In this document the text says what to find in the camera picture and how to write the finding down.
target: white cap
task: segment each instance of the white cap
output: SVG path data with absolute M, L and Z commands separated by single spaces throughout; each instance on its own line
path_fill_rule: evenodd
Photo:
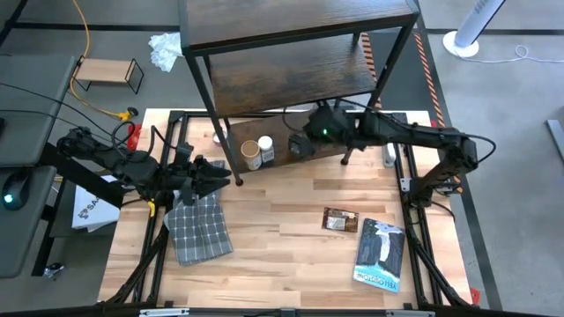
M 272 147 L 272 138 L 270 136 L 261 136 L 258 139 L 258 146 L 263 151 L 269 150 Z

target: wooden table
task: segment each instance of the wooden table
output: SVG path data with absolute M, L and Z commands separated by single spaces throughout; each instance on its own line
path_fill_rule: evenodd
M 165 132 L 168 111 L 146 111 L 139 149 L 148 147 L 151 125 Z M 430 123 L 427 112 L 407 114 L 410 122 Z M 212 134 L 210 119 L 190 119 L 188 140 L 194 145 L 195 154 L 204 154 L 209 160 L 223 159 L 223 151 L 213 143 Z M 160 156 L 161 148 L 162 143 L 157 140 L 155 158 Z M 438 162 L 436 150 L 415 147 L 414 153 L 420 174 Z M 236 187 L 232 181 L 223 188 L 220 200 L 234 252 L 183 268 L 169 243 L 160 303 L 173 300 L 176 306 L 185 307 L 341 309 L 402 308 L 403 303 L 415 303 L 407 248 L 400 292 L 394 294 L 353 281 L 358 233 L 321 228 L 325 206 L 358 211 L 361 218 L 404 227 L 396 175 L 393 169 L 383 167 L 381 149 L 355 151 L 349 166 L 341 166 L 340 159 L 341 156 L 321 158 L 249 173 L 244 175 L 242 187 Z M 434 199 L 449 205 L 440 196 Z M 137 265 L 147 212 L 143 202 L 122 209 L 100 299 L 114 295 Z M 452 216 L 432 207 L 427 209 L 427 221 L 439 269 L 461 297 L 471 301 Z M 421 275 L 431 300 L 427 271 L 423 269 Z M 151 276 L 149 269 L 145 293 Z

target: paper cup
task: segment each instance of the paper cup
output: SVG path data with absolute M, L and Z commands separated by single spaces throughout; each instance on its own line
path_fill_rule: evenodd
M 241 145 L 241 154 L 250 171 L 256 171 L 261 167 L 263 160 L 261 159 L 261 148 L 257 142 L 252 140 L 245 142 Z

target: yellow cable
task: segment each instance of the yellow cable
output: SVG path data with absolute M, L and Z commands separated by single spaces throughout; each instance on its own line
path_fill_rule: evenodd
M 85 25 L 86 47 L 85 47 L 85 52 L 83 53 L 83 56 L 86 58 L 86 57 L 88 56 L 88 52 L 90 51 L 90 30 L 88 29 L 88 24 L 86 23 L 85 15 L 82 13 L 82 10 L 80 10 L 80 6 L 78 6 L 77 1 L 76 1 L 76 0 L 72 0 L 72 2 L 74 3 L 74 6 L 77 8 L 78 15 L 80 15 L 80 18 L 82 19 L 82 23 Z M 77 75 L 78 68 L 79 68 L 79 67 L 77 67 L 77 68 L 74 70 L 73 77 L 75 77 L 75 76 Z M 101 112 L 101 113 L 103 113 L 103 114 L 107 114 L 107 115 L 109 115 L 109 116 L 116 117 L 117 119 L 119 119 L 119 120 L 121 120 L 121 121 L 127 121 L 127 120 L 131 119 L 131 114 L 130 114 L 129 112 L 126 112 L 126 113 L 113 113 L 113 112 L 111 112 L 111 111 L 108 111 L 108 110 L 104 110 L 104 109 L 95 107 L 95 106 L 89 104 L 88 102 L 82 100 L 82 99 L 78 96 L 77 92 L 75 92 L 75 90 L 74 90 L 74 80 L 71 80 L 71 82 L 70 82 L 70 92 L 72 93 L 72 95 L 73 95 L 78 101 L 80 101 L 81 104 L 83 104 L 83 105 L 85 105 L 85 106 L 87 106 L 87 107 L 90 107 L 90 108 L 92 108 L 92 109 L 94 109 L 94 110 L 97 110 L 97 111 L 99 111 L 99 112 Z

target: gray desk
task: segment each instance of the gray desk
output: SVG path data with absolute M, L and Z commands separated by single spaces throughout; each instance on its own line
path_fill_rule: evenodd
M 6 210 L 0 203 L 0 278 L 19 275 L 45 209 L 45 202 L 56 174 L 52 166 L 31 167 L 30 197 L 20 210 Z M 0 184 L 18 168 L 0 169 Z
M 69 56 L 0 56 L 0 82 L 63 100 L 75 59 Z M 57 102 L 0 85 L 0 109 L 59 113 Z M 40 160 L 55 119 L 42 114 L 0 111 L 0 166 L 33 166 Z

